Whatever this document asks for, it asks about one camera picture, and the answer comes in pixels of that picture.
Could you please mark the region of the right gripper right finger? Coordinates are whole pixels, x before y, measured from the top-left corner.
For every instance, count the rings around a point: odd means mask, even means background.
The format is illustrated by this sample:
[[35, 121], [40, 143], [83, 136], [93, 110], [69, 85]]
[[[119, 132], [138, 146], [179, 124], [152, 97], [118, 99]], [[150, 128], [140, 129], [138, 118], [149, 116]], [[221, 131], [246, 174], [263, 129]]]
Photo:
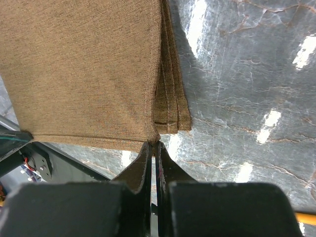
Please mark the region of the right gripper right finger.
[[283, 191], [270, 183], [198, 182], [155, 146], [161, 237], [300, 237]]

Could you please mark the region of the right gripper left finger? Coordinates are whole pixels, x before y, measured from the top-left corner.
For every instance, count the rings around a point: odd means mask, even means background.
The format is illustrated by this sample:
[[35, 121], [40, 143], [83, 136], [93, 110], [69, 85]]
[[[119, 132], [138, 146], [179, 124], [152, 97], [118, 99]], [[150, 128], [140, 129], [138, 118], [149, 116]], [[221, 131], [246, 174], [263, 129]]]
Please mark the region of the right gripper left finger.
[[0, 213], [3, 237], [148, 237], [152, 146], [112, 181], [26, 184]]

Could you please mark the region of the brown cloth napkin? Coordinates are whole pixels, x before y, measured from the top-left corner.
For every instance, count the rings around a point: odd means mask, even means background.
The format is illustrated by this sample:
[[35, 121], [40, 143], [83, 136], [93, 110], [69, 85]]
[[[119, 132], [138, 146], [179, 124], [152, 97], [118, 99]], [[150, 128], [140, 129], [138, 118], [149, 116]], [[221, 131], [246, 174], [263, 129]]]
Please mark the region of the brown cloth napkin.
[[3, 0], [0, 75], [35, 141], [138, 151], [191, 129], [166, 0]]

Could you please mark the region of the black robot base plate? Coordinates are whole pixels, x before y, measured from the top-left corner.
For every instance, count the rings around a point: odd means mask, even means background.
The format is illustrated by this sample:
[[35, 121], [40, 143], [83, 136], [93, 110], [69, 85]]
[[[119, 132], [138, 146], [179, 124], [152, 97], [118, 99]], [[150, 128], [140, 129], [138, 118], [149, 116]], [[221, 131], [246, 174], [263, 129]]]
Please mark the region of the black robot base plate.
[[109, 181], [60, 149], [48, 143], [32, 142], [31, 135], [0, 117], [0, 176], [24, 167], [49, 183]]

